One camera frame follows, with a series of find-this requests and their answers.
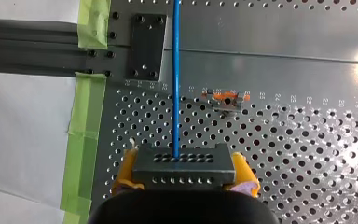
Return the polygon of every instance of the black metal bracket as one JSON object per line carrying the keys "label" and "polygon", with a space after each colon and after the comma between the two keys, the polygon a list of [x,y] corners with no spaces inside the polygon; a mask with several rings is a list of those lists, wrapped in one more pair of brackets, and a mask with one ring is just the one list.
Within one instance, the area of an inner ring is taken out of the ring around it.
{"label": "black metal bracket", "polygon": [[233,184],[235,169],[226,144],[215,148],[182,148],[180,158],[171,148],[142,144],[132,167],[132,179],[146,189],[222,189]]}
{"label": "black metal bracket", "polygon": [[136,14],[131,21],[128,79],[159,81],[167,15]]}

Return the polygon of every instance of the small orange object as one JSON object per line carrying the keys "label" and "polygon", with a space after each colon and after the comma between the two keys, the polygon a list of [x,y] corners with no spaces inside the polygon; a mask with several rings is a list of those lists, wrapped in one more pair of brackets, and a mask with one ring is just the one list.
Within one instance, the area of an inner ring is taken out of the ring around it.
{"label": "small orange object", "polygon": [[226,92],[218,92],[218,93],[214,93],[212,95],[212,97],[215,99],[215,100],[218,100],[218,101],[224,101],[226,99],[231,99],[231,100],[235,100],[238,98],[238,94],[237,93],[234,93],[232,91],[226,91]]}
{"label": "small orange object", "polygon": [[244,95],[243,96],[243,101],[250,101],[251,100],[251,96],[250,95]]}

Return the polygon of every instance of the metal pegboard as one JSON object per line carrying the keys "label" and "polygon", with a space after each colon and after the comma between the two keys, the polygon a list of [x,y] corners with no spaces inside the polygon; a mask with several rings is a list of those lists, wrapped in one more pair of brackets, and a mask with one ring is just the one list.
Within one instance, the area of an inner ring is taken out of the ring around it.
{"label": "metal pegboard", "polygon": [[[172,146],[171,52],[160,82],[125,80],[128,48],[108,66],[93,207],[109,196],[124,149]],[[182,51],[182,147],[227,143],[245,155],[259,199],[283,223],[358,222],[358,63]],[[201,98],[205,88],[250,93],[225,117]]]}
{"label": "metal pegboard", "polygon": [[[356,0],[182,0],[181,9],[182,49],[358,61]],[[120,17],[109,23],[117,34],[109,44],[128,46],[130,17],[171,17],[172,1],[114,0],[112,10]]]}
{"label": "metal pegboard", "polygon": [[[172,2],[115,0],[93,207],[108,198],[124,149],[172,146],[172,52],[160,82],[125,80],[130,17],[172,16]],[[171,39],[168,20],[166,40]],[[259,200],[282,223],[358,223],[358,2],[182,1],[181,146],[227,143],[262,185]],[[251,101],[229,116],[202,91],[241,91]]]}
{"label": "metal pegboard", "polygon": [[[93,206],[108,197],[130,138],[172,144],[169,94],[114,84],[109,89]],[[358,222],[358,110],[286,102],[254,99],[225,117],[200,98],[183,97],[181,145],[227,143],[242,152],[261,182],[259,200],[283,223]]]}

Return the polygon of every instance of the gray metal panel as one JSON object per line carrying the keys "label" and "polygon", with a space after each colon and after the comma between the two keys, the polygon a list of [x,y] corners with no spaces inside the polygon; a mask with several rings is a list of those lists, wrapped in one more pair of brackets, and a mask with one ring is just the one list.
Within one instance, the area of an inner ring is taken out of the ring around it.
{"label": "gray metal panel", "polygon": [[77,25],[52,21],[0,20],[0,39],[76,45]]}
{"label": "gray metal panel", "polygon": [[74,77],[86,60],[73,24],[0,21],[0,72]]}
{"label": "gray metal panel", "polygon": [[147,143],[139,146],[132,179],[144,184],[145,189],[221,190],[235,182],[235,169],[226,144],[197,151],[182,148],[178,159],[172,157],[171,148]]}
{"label": "gray metal panel", "polygon": [[[111,50],[115,75],[106,89],[93,207],[109,196],[130,138],[160,147],[172,141],[171,52],[154,83],[122,79],[129,49]],[[181,56],[183,147],[227,143],[242,152],[261,181],[259,200],[283,223],[358,222],[358,63]],[[251,101],[222,116],[201,98],[203,88],[249,91]]]}
{"label": "gray metal panel", "polygon": [[[338,4],[323,0],[182,2],[182,49],[358,61],[356,1],[354,5],[339,0]],[[117,33],[110,44],[129,45],[130,16],[141,12],[172,16],[172,1],[114,0],[112,10],[120,13],[120,19],[109,25]]]}

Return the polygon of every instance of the hole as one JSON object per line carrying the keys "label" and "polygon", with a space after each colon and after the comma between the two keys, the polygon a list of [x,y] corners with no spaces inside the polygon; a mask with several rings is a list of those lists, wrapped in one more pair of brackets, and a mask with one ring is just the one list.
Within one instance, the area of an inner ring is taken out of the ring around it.
{"label": "hole", "polygon": [[282,210],[284,208],[284,205],[283,205],[283,203],[278,203],[277,207],[278,207],[278,209]]}
{"label": "hole", "polygon": [[302,135],[303,135],[304,137],[308,137],[310,134],[309,134],[307,131],[303,131],[303,132],[302,132]]}
{"label": "hole", "polygon": [[304,180],[304,177],[302,175],[297,176],[297,181],[298,182],[303,182],[303,180]]}
{"label": "hole", "polygon": [[315,185],[318,185],[321,181],[319,180],[319,178],[313,178],[312,182],[315,184]]}

